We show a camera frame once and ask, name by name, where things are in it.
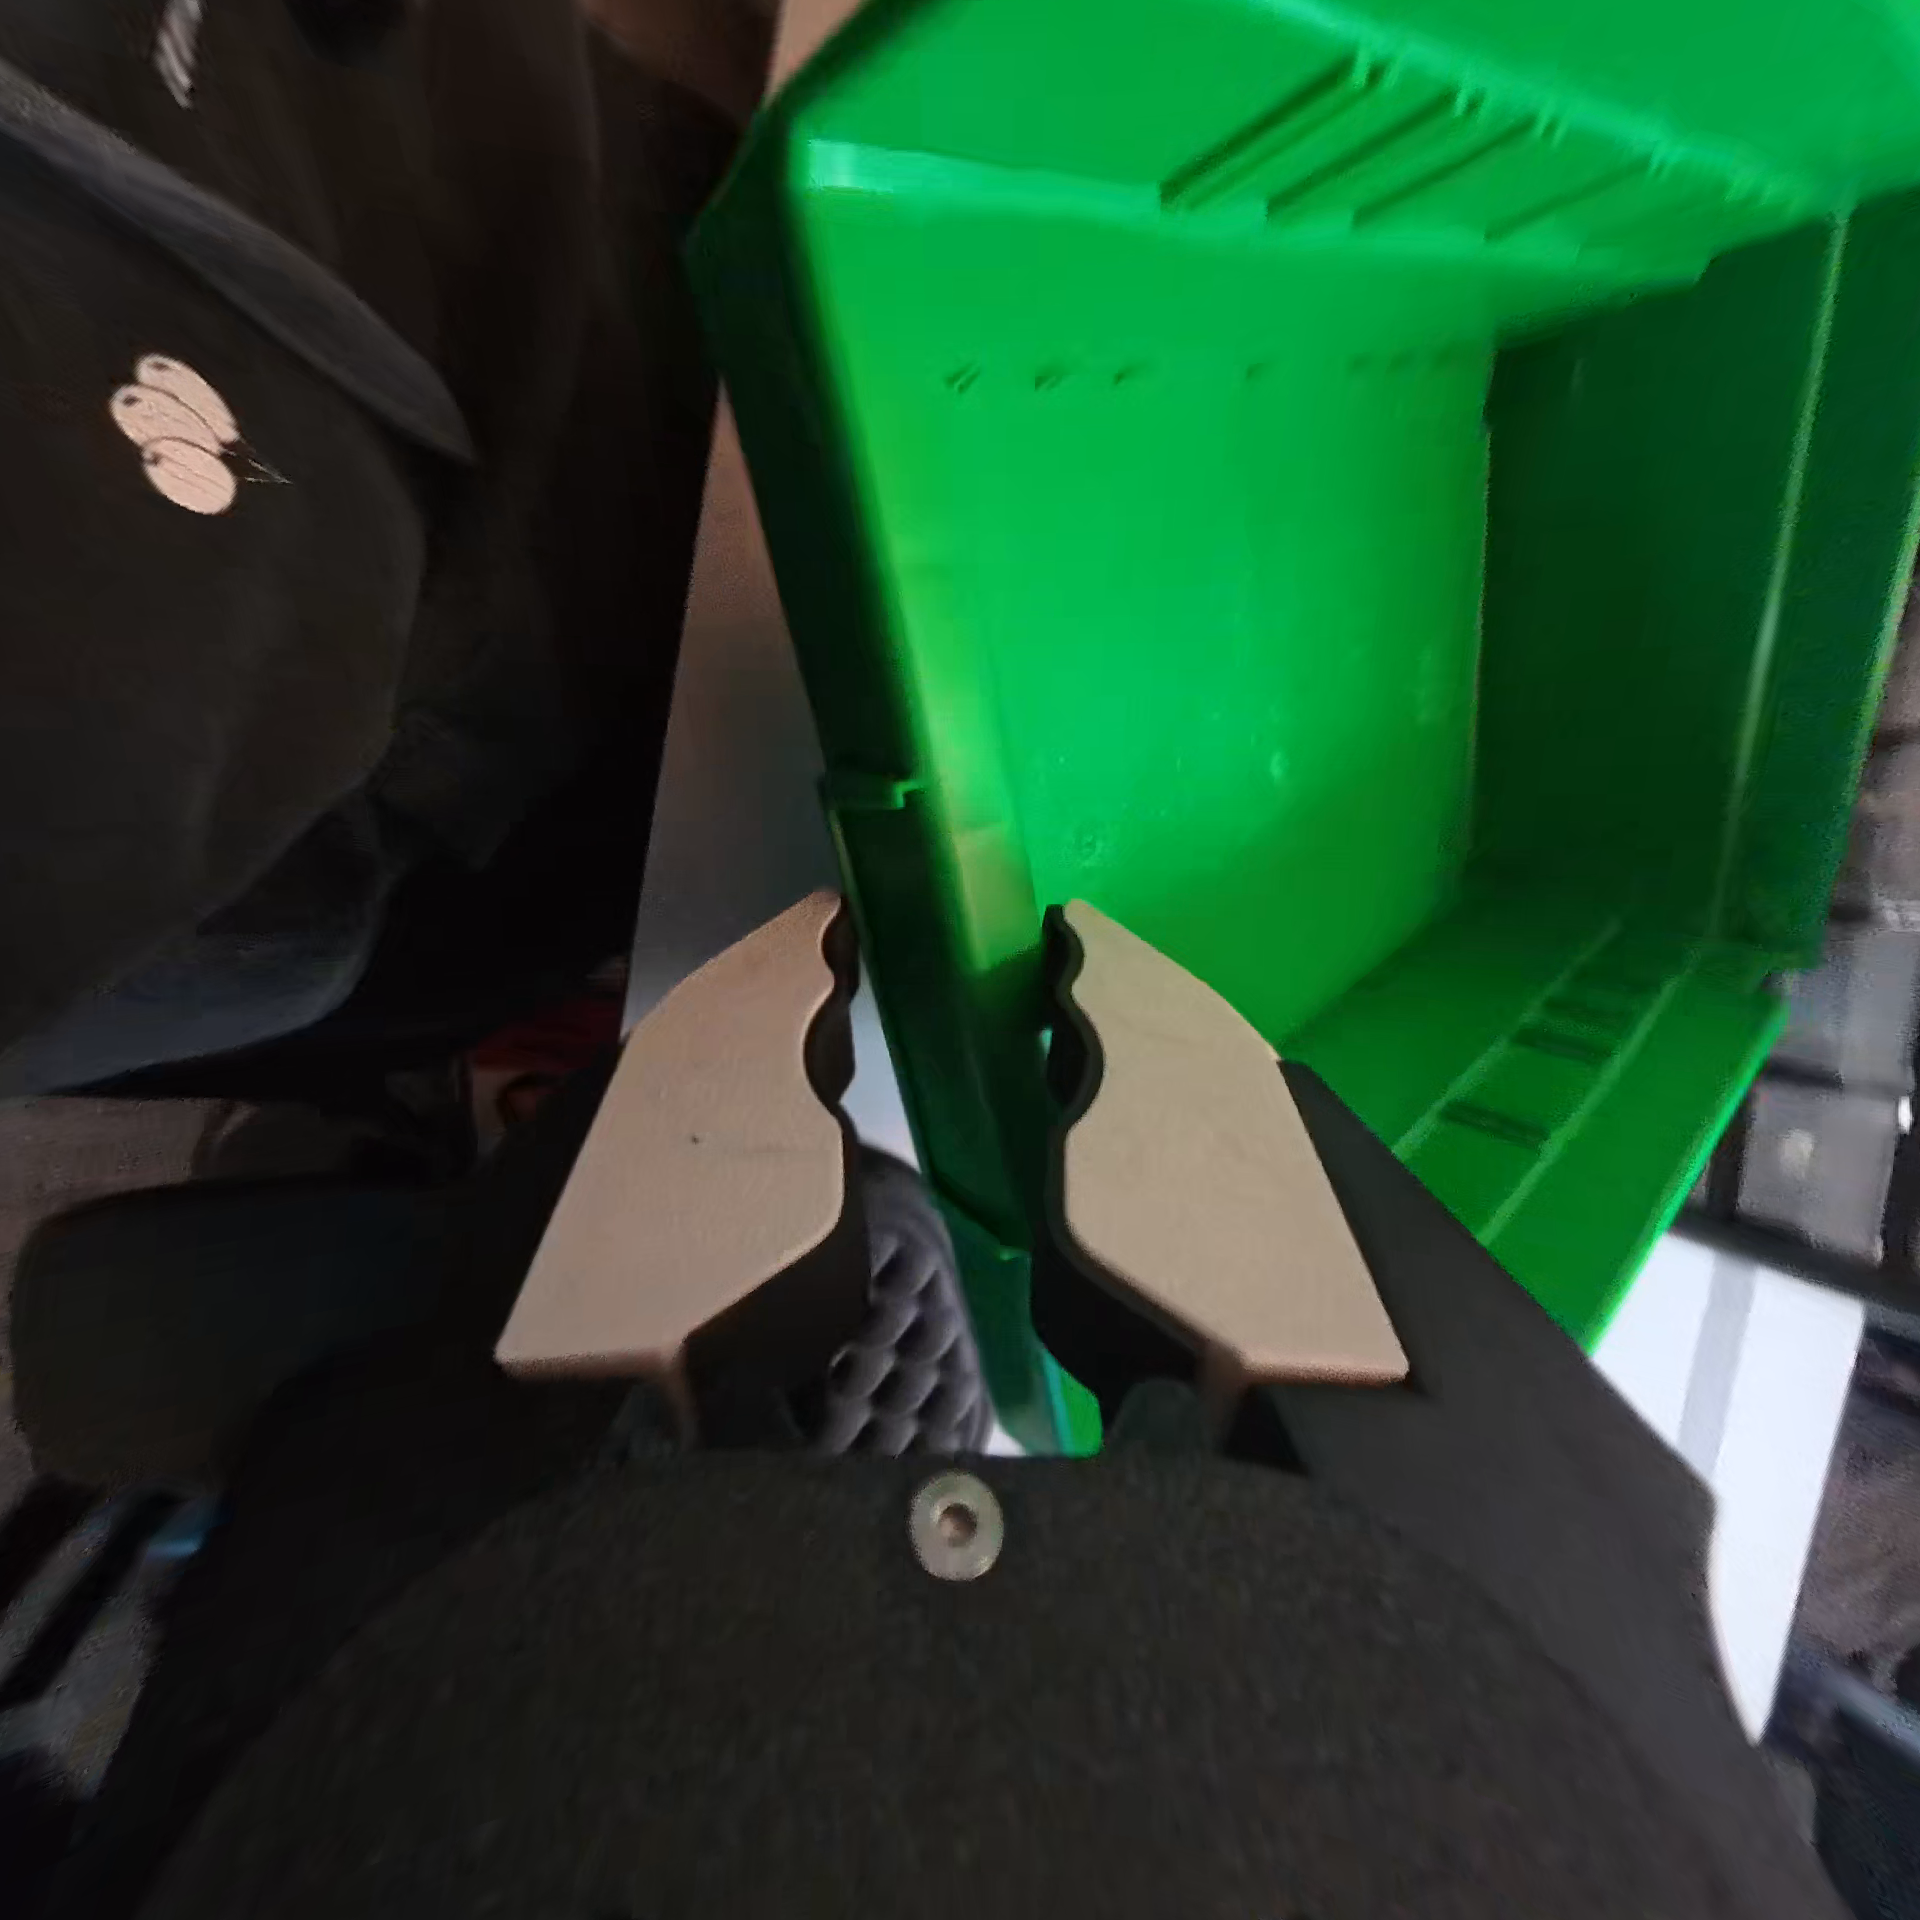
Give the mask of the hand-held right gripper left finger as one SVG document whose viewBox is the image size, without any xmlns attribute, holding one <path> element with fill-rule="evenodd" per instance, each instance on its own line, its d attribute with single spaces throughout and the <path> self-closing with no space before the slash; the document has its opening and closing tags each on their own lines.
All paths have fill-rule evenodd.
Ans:
<svg viewBox="0 0 1920 1920">
<path fill-rule="evenodd" d="M 687 1436 L 755 1437 L 869 1309 L 850 1003 L 831 889 L 635 1021 L 497 1336 L 523 1380 L 639 1380 Z"/>
</svg>

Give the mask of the black dimpled wheel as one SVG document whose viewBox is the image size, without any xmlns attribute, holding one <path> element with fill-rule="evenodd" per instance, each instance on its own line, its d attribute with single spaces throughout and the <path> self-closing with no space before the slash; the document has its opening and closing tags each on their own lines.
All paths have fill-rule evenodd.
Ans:
<svg viewBox="0 0 1920 1920">
<path fill-rule="evenodd" d="M 828 1456 L 979 1456 L 994 1414 L 946 1219 L 921 1174 L 865 1147 L 869 1309 L 835 1355 L 813 1447 Z"/>
</svg>

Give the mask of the white furniture panel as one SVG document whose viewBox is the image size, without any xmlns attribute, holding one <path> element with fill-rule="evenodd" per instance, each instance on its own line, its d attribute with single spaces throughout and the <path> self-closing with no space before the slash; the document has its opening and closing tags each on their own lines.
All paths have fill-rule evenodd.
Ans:
<svg viewBox="0 0 1920 1920">
<path fill-rule="evenodd" d="M 1711 1491 L 1715 1645 L 1755 1742 L 1781 1686 L 1864 1329 L 1858 1299 L 1669 1232 L 1592 1350 Z"/>
</svg>

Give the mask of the green plastic storage bin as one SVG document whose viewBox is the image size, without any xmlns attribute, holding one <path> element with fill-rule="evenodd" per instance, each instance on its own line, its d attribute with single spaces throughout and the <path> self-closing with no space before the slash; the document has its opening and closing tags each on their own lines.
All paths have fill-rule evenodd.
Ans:
<svg viewBox="0 0 1920 1920">
<path fill-rule="evenodd" d="M 1900 3 L 785 4 L 693 243 L 992 1393 L 1043 919 L 1578 1340 L 1819 945 L 1916 544 Z"/>
</svg>

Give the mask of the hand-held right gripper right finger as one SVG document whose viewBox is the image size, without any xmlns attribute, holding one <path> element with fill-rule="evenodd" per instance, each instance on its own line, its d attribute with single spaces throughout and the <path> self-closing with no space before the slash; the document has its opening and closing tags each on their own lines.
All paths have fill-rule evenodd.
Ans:
<svg viewBox="0 0 1920 1920">
<path fill-rule="evenodd" d="M 1277 1052 L 1085 901 L 1048 912 L 1051 1028 L 1036 1329 L 1103 1416 L 1191 1390 L 1389 1388 L 1409 1355 Z"/>
</svg>

